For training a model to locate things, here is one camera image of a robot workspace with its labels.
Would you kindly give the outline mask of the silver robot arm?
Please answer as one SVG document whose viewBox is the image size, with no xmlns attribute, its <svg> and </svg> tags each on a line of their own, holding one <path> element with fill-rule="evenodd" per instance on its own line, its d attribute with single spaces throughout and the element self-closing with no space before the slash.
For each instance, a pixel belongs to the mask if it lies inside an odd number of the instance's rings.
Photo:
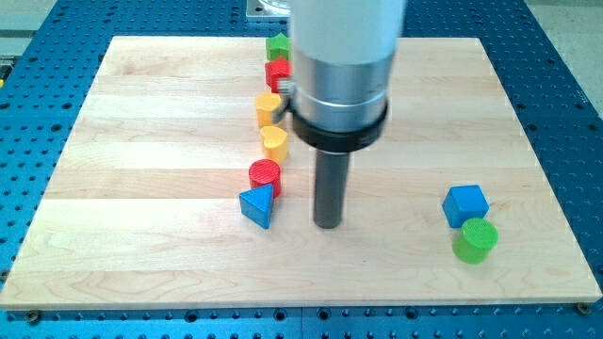
<svg viewBox="0 0 603 339">
<path fill-rule="evenodd" d="M 297 136 L 316 149 L 313 220 L 337 227 L 350 154 L 379 138 L 402 30 L 404 0 L 290 4 L 288 96 Z"/>
</svg>

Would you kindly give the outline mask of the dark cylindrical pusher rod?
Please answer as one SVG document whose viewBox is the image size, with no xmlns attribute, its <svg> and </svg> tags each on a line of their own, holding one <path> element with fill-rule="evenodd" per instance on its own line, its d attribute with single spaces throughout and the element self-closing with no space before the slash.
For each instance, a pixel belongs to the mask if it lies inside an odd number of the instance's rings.
<svg viewBox="0 0 603 339">
<path fill-rule="evenodd" d="M 348 153 L 317 150 L 314 222 L 322 229 L 333 229 L 341 223 L 349 163 Z"/>
</svg>

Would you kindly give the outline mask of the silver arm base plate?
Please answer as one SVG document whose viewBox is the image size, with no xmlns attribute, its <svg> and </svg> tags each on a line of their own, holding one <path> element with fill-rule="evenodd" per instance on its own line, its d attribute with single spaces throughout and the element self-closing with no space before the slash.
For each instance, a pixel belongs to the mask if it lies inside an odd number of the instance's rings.
<svg viewBox="0 0 603 339">
<path fill-rule="evenodd" d="M 248 18 L 288 17 L 290 2 L 288 0 L 247 0 L 246 16 Z"/>
</svg>

